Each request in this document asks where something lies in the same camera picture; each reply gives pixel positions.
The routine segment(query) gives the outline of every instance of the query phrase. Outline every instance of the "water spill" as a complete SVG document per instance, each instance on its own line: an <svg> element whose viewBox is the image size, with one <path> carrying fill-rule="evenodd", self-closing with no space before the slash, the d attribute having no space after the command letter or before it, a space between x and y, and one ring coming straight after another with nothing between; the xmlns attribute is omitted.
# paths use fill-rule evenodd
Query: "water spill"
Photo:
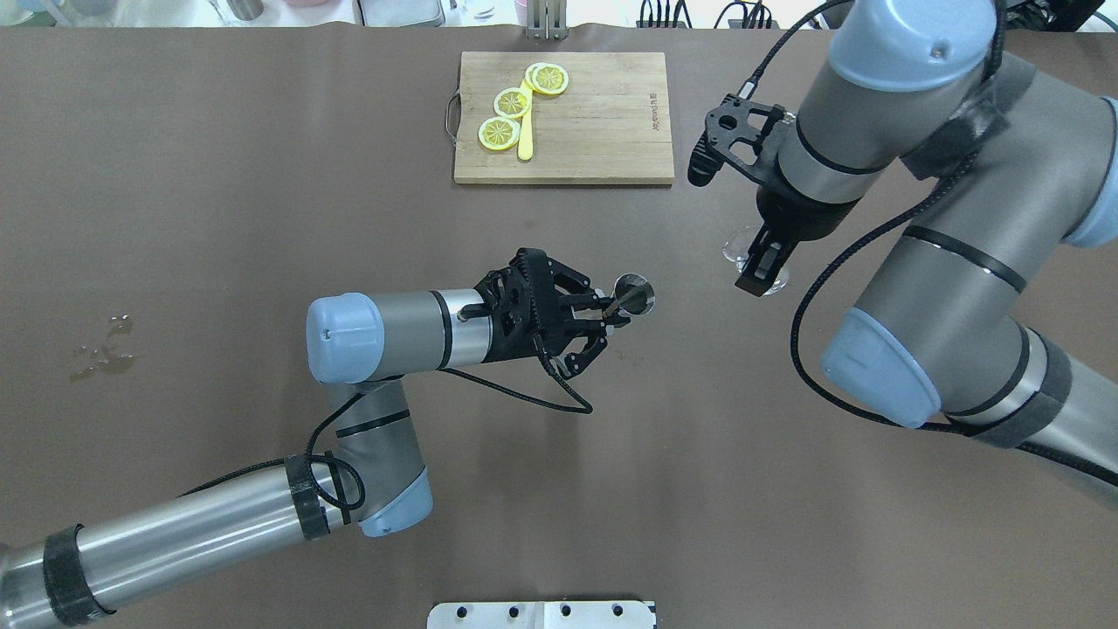
<svg viewBox="0 0 1118 629"><path fill-rule="evenodd" d="M85 366L80 371L70 374L69 381L77 382L92 379L97 373L110 375L123 374L131 370L140 356L121 353L115 345L108 344L108 340L116 335L132 334L132 317L127 316L127 314L111 317L108 320L111 328L108 330L108 334L105 335L105 343L101 345L101 349L82 345L75 350L74 359L85 358Z"/></svg>

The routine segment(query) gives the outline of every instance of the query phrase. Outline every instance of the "wooden cutting board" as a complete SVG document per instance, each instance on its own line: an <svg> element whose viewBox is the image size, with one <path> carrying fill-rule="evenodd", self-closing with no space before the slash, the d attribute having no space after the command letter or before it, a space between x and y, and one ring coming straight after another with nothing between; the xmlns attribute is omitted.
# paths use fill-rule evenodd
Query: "wooden cutting board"
<svg viewBox="0 0 1118 629"><path fill-rule="evenodd" d="M565 67L567 90L534 94L536 154L490 151L477 127L496 115L493 98L519 87L537 61ZM671 184L672 125L663 53L463 53L462 122L455 146L458 183Z"/></svg>

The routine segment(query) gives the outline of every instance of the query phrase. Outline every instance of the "yellow knife handle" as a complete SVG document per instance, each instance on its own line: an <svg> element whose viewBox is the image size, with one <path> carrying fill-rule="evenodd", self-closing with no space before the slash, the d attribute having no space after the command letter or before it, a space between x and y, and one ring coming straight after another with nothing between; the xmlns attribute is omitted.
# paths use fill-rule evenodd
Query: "yellow knife handle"
<svg viewBox="0 0 1118 629"><path fill-rule="evenodd" d="M532 86L527 80L520 83L521 89L528 92L528 112L520 118L520 142L517 144L517 156L530 161L536 146L532 143Z"/></svg>

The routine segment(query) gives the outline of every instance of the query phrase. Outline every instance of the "tabletop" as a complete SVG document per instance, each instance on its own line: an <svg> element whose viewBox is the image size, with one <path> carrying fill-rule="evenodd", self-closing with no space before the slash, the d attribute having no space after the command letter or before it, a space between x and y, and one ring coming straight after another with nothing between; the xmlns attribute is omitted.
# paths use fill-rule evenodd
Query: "tabletop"
<svg viewBox="0 0 1118 629"><path fill-rule="evenodd" d="M757 225L755 188L682 174L704 112L778 35L0 34L0 541L300 451L329 412L303 347L313 298L472 286L534 246L596 285L633 270L656 287L655 311L572 382L593 416L408 377L429 518L381 540L348 527L106 627L423 627L439 601L566 595L655 600L662 627L1118 625L1118 511L1029 456L845 417L789 364L811 278L926 183L892 168L834 235L797 249L787 288L733 287L720 247ZM828 40L798 35L756 97L795 107ZM1008 49L1118 93L1118 37L1013 34ZM665 53L679 180L455 184L443 117L464 50ZM812 365L890 241L816 299ZM1116 265L1114 245L1062 247L1014 311L1110 379ZM111 342L131 369L73 378L80 347L124 314L131 334ZM531 361L472 371L561 400Z"/></svg>

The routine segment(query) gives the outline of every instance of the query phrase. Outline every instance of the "white metal plate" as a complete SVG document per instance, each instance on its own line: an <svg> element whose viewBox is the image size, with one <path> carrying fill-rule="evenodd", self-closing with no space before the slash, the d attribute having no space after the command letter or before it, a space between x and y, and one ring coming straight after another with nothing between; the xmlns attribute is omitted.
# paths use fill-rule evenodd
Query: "white metal plate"
<svg viewBox="0 0 1118 629"><path fill-rule="evenodd" d="M655 629L652 601L439 603L427 629Z"/></svg>

